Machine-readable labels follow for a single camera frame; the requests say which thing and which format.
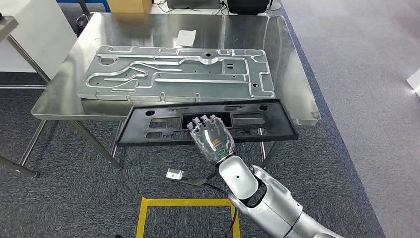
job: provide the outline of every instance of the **floor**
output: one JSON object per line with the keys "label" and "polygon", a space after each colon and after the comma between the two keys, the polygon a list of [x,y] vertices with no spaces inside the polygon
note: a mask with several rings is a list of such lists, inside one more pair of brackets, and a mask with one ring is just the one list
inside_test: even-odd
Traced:
{"label": "floor", "polygon": [[282,0],[387,237],[420,234],[418,0]]}
{"label": "floor", "polygon": [[[300,139],[284,142],[268,171],[309,215],[345,237],[419,233],[414,128],[420,104],[404,80],[419,67],[415,20],[420,8],[415,1],[403,3],[283,0],[322,119],[316,126],[299,127]],[[76,30],[72,22],[81,11],[60,6]],[[407,12],[413,15],[403,16]],[[24,84],[39,78],[0,73],[0,80]],[[1,91],[3,156],[16,161],[25,150],[38,124],[29,111],[40,93]],[[117,123],[85,125],[111,147]],[[256,144],[241,144],[238,154],[249,164],[261,163]],[[142,196],[223,198],[217,191],[164,179],[168,167],[194,176],[211,171],[206,163],[191,163],[203,162],[194,147],[120,148],[117,160],[121,171],[69,123],[48,122],[28,163],[42,172],[40,178],[0,166],[1,237],[128,238],[136,230]],[[220,178],[212,183],[226,189]],[[144,237],[222,237],[229,217],[223,208],[153,208]],[[241,237],[266,237],[246,217],[240,215],[239,221]]]}

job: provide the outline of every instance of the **cardboard box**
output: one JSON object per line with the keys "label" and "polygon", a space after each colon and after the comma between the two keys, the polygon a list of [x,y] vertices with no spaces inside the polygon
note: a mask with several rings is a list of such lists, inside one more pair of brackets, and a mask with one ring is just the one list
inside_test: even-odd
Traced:
{"label": "cardboard box", "polygon": [[112,13],[149,13],[152,0],[107,0]]}

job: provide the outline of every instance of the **yellow floor marking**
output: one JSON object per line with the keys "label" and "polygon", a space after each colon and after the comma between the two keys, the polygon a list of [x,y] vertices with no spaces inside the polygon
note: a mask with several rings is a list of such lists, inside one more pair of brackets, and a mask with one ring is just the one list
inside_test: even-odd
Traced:
{"label": "yellow floor marking", "polygon": [[[230,203],[229,199],[147,199],[142,197],[142,200],[140,201],[136,238],[143,238],[147,207],[149,206],[229,206],[232,218],[235,211],[235,207]],[[238,215],[236,215],[236,220],[233,224],[232,230],[233,238],[241,237],[239,233]]]}

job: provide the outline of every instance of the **green indicator light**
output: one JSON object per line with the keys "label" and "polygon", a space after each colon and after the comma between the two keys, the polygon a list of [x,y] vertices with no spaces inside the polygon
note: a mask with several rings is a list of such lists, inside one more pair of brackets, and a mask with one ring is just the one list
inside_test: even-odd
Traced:
{"label": "green indicator light", "polygon": [[223,148],[223,149],[221,149],[217,152],[217,155],[219,155],[219,156],[223,155],[225,152],[226,152],[226,150]]}

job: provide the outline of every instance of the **robotic arm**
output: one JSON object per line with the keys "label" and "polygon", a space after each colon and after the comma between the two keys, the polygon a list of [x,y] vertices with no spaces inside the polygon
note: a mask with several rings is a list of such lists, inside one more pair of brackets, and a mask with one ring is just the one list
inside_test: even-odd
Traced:
{"label": "robotic arm", "polygon": [[[187,125],[206,159],[218,170],[231,192],[229,200],[273,238],[342,238],[302,211],[290,191],[262,168],[246,166],[235,155],[232,135],[215,115],[194,118]],[[248,201],[257,196],[260,186],[266,192],[254,206]]]}

